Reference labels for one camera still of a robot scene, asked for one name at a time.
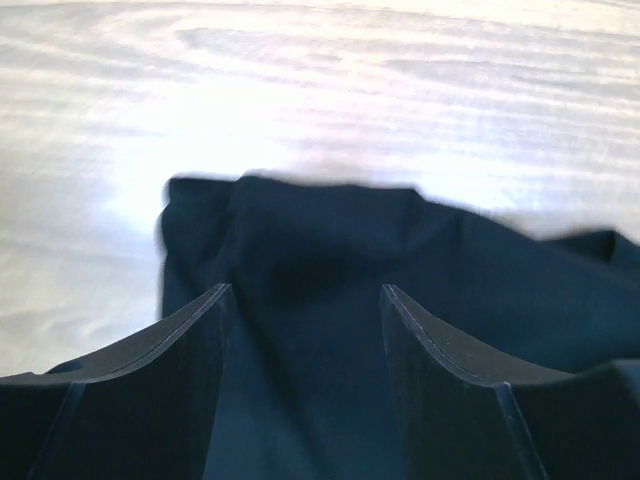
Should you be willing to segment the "black floral print t-shirt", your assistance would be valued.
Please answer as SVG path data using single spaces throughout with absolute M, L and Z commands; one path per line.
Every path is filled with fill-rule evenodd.
M 579 374 L 639 364 L 639 248 L 613 231 L 536 241 L 408 189 L 175 178 L 163 311 L 236 301 L 216 479 L 410 479 L 381 293 L 508 355 Z

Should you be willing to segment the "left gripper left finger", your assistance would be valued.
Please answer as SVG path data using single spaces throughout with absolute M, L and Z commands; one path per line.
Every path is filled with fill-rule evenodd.
M 209 479 L 231 325 L 218 285 L 175 314 L 42 373 L 1 381 L 5 479 Z

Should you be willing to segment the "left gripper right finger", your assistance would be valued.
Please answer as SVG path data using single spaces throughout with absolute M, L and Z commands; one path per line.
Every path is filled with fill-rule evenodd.
M 635 479 L 639 364 L 569 374 L 508 355 L 381 293 L 410 479 Z

